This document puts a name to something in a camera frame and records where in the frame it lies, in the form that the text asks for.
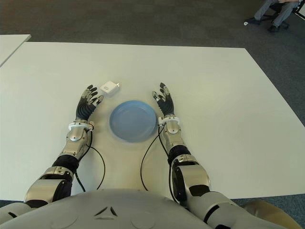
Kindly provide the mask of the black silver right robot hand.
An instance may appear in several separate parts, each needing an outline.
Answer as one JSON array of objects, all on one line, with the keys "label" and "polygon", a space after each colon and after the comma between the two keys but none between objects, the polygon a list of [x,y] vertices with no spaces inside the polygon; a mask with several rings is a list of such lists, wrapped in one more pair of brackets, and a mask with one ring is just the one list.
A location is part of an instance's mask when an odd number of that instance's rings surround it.
[{"label": "black silver right robot hand", "polygon": [[152,96],[157,102],[163,116],[174,115],[174,104],[168,87],[164,83],[160,83],[160,92],[152,91]]}]

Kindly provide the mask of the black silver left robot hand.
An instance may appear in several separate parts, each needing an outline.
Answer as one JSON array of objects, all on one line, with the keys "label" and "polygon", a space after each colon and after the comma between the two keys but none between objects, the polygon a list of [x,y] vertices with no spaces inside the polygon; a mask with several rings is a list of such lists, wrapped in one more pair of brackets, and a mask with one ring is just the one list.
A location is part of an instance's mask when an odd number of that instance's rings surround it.
[{"label": "black silver left robot hand", "polygon": [[97,87],[89,85],[82,93],[77,108],[75,119],[88,121],[96,107],[103,101],[104,96],[98,95]]}]

